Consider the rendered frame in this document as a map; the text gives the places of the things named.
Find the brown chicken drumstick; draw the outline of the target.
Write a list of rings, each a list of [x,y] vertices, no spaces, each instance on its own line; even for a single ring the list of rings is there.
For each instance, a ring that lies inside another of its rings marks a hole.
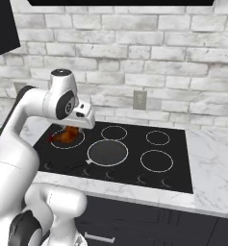
[[[55,134],[50,137],[50,141],[59,141],[62,143],[71,143],[79,134],[77,127],[66,126],[61,133]]]

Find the dark cupboard door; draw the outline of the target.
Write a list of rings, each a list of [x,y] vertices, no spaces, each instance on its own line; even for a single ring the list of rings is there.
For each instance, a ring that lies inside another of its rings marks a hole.
[[[228,219],[217,220],[209,246],[228,246]]]

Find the black hob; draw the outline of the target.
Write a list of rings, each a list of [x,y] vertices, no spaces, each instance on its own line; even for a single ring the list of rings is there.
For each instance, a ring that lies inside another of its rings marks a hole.
[[[71,143],[54,139],[62,131],[53,124],[34,145],[40,171],[192,193],[183,130],[98,121]]]

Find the dark cupboard panel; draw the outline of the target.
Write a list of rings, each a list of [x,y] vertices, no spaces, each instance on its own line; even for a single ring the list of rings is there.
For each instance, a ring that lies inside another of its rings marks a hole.
[[[138,225],[162,224],[173,227],[182,227],[189,224],[211,227],[216,222],[216,218],[212,216],[93,196],[88,197],[88,205],[83,217],[104,222],[124,221],[128,224],[134,222]]]

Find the dark drawer front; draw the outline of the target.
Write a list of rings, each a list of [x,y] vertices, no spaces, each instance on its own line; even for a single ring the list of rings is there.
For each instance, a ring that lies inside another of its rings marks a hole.
[[[77,219],[76,226],[83,237],[85,232],[108,238],[115,237],[114,244],[86,238],[88,246],[209,246],[209,241],[205,239],[152,232],[94,220]]]

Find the black range hood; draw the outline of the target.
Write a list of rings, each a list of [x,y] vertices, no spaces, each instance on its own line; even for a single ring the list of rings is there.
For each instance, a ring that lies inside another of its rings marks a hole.
[[[215,0],[27,0],[31,6],[199,6],[210,7]]]

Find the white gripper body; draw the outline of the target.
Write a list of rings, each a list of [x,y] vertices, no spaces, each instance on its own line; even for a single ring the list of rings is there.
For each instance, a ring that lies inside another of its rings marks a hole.
[[[83,129],[92,129],[95,125],[95,117],[92,111],[88,115],[77,112],[75,115],[68,116],[66,120],[67,125]]]

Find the grey wall outlet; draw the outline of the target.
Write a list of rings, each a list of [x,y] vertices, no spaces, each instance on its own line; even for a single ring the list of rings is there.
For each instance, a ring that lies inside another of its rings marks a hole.
[[[133,109],[146,110],[147,92],[144,90],[135,90],[133,95]]]
[[[23,87],[26,86],[26,83],[14,82],[13,86],[14,86],[15,92],[18,93]]]

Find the black wall cupboard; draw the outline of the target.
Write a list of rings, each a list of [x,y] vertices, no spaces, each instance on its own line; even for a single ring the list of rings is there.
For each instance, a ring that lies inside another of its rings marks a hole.
[[[10,0],[0,0],[0,55],[20,47]]]

